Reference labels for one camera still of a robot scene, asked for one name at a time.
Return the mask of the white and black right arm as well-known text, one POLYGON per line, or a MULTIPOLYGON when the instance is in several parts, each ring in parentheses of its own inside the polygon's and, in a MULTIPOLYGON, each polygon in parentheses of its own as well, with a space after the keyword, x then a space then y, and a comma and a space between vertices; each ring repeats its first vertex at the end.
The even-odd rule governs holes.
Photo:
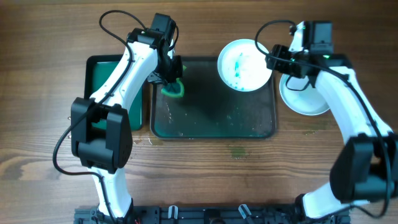
POLYGON ((381 218, 397 197, 397 134, 370 105, 348 58, 334 53, 332 23, 287 23, 293 41, 273 46, 267 67, 307 78, 330 107, 345 144, 328 183, 298 197, 300 219, 320 222, 352 208, 381 218))

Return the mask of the white plate with green smears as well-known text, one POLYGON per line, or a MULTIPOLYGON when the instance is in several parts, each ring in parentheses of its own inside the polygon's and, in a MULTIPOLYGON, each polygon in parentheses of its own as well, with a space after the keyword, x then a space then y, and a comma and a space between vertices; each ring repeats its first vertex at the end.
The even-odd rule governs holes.
POLYGON ((234 40, 218 56, 217 69, 222 81, 236 91, 255 91, 269 83, 268 50, 251 39, 234 40))

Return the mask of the green and yellow sponge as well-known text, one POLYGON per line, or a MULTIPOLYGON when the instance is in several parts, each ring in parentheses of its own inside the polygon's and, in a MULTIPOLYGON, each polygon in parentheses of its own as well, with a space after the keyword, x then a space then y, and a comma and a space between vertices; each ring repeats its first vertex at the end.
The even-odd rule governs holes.
POLYGON ((185 87, 180 80, 184 72, 183 65, 176 65, 170 70, 160 72, 164 87, 161 89, 161 94, 171 98, 182 98, 185 93, 185 87))

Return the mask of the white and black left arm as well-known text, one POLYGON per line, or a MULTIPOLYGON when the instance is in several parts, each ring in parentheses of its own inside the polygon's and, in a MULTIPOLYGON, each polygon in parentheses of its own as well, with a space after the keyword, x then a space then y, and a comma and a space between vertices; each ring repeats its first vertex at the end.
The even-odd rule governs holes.
POLYGON ((139 223, 124 169, 133 144, 129 110, 146 81, 162 84, 165 96, 184 95, 182 59, 174 55, 177 39, 176 22, 155 14, 150 27, 135 28, 122 41, 124 54, 100 88, 72 103, 72 154, 87 167, 99 196, 98 206, 75 211, 75 223, 139 223))

